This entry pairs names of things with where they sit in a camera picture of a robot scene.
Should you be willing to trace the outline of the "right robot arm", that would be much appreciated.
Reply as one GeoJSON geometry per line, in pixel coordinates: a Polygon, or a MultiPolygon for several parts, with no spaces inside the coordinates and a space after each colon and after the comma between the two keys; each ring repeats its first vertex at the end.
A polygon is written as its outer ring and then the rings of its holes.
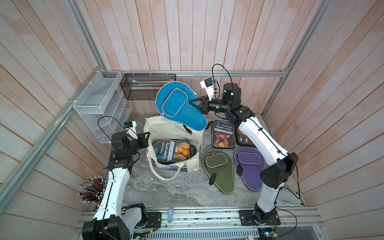
{"type": "Polygon", "coordinates": [[[266,160],[268,167],[261,172],[263,182],[261,196],[255,204],[252,223],[265,225],[277,213],[276,200],[282,188],[297,166],[298,156],[282,148],[262,125],[249,107],[241,104],[241,88],[237,84],[224,85],[221,99],[215,99],[216,81],[209,78],[201,81],[207,96],[189,103],[202,114],[210,111],[225,114],[227,120],[243,132],[266,160]]]}

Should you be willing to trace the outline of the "green paddle cover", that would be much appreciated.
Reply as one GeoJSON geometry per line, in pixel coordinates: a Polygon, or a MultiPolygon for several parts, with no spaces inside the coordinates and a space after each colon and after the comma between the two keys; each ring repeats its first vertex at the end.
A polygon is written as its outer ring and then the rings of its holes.
{"type": "Polygon", "coordinates": [[[234,162],[232,157],[220,150],[210,150],[202,158],[204,171],[209,176],[209,185],[229,195],[235,191],[234,162]]]}

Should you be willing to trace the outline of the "purple paddle cover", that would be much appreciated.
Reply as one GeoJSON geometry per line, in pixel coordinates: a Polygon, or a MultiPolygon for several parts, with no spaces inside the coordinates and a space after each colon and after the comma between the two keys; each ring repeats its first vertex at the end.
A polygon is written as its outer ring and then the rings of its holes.
{"type": "Polygon", "coordinates": [[[241,147],[235,150],[234,161],[236,172],[246,187],[251,191],[259,191],[263,186],[260,174],[266,166],[263,155],[256,148],[241,147]]]}

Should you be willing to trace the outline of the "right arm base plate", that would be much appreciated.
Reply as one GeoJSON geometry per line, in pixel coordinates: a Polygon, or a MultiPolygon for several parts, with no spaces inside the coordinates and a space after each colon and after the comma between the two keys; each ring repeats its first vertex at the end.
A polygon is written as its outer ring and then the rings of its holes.
{"type": "Polygon", "coordinates": [[[264,226],[280,225],[280,217],[276,210],[264,213],[261,210],[240,210],[238,211],[242,226],[264,226]]]}

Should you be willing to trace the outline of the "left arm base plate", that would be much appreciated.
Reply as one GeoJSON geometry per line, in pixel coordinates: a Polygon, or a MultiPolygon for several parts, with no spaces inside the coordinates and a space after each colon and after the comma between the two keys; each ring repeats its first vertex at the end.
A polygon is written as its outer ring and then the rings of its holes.
{"type": "Polygon", "coordinates": [[[122,220],[129,230],[144,228],[159,229],[162,225],[162,213],[149,212],[146,217],[143,217],[139,209],[134,209],[129,213],[125,213],[122,216],[122,220]]]}

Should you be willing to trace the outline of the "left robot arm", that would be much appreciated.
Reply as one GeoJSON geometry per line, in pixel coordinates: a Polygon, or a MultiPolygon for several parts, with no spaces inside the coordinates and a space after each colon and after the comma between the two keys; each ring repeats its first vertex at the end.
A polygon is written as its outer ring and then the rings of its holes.
{"type": "Polygon", "coordinates": [[[149,132],[135,136],[130,140],[126,132],[112,135],[107,187],[93,220],[82,227],[84,240],[129,240],[134,228],[148,224],[144,204],[123,207],[125,189],[137,162],[134,155],[149,146],[149,132]]]}

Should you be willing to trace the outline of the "cream canvas tote bag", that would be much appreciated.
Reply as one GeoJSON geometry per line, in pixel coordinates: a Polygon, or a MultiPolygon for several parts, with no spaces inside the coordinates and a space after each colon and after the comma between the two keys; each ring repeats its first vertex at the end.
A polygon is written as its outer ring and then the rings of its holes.
{"type": "Polygon", "coordinates": [[[150,133],[146,158],[158,179],[171,181],[181,172],[200,169],[204,131],[192,130],[162,116],[146,118],[144,131],[150,133]]]}

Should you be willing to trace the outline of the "black mesh wall basket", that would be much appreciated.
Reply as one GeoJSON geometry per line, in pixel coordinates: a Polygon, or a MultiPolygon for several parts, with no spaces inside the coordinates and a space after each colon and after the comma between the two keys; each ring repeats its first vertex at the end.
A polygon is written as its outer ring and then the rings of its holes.
{"type": "Polygon", "coordinates": [[[175,80],[175,74],[124,74],[120,85],[128,101],[155,100],[160,88],[175,80]]]}

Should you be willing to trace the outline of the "Deerway paddle set clear case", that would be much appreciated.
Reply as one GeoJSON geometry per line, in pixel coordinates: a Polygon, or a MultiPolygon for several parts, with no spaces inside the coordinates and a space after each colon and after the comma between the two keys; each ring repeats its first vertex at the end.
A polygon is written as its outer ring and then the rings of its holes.
{"type": "Polygon", "coordinates": [[[236,146],[234,124],[226,120],[212,123],[212,146],[217,149],[232,149],[236,146]]]}

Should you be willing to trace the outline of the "aluminium front rail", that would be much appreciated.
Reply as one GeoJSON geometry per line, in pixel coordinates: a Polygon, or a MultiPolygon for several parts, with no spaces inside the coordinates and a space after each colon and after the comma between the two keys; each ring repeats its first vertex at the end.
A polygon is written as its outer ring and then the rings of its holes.
{"type": "Polygon", "coordinates": [[[240,210],[251,208],[149,208],[162,213],[159,229],[134,229],[132,240],[329,240],[314,207],[278,207],[280,225],[242,226],[240,210]]]}

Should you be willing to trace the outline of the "teal paddle cover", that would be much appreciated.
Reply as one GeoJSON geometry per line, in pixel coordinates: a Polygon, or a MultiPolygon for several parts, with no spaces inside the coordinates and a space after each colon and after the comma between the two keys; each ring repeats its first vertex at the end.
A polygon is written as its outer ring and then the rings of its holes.
{"type": "Polygon", "coordinates": [[[155,103],[159,114],[166,119],[202,131],[208,121],[201,111],[190,105],[190,101],[195,99],[195,93],[188,85],[172,81],[160,88],[155,103]]]}

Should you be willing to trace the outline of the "red paddle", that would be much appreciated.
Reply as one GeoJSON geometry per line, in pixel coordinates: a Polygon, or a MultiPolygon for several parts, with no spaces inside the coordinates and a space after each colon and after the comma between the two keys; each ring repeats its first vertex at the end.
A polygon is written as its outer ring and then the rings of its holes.
{"type": "Polygon", "coordinates": [[[239,128],[237,128],[237,130],[236,130],[235,138],[236,138],[236,143],[238,146],[251,147],[251,148],[255,147],[255,145],[248,138],[248,136],[245,133],[243,133],[239,128]]]}

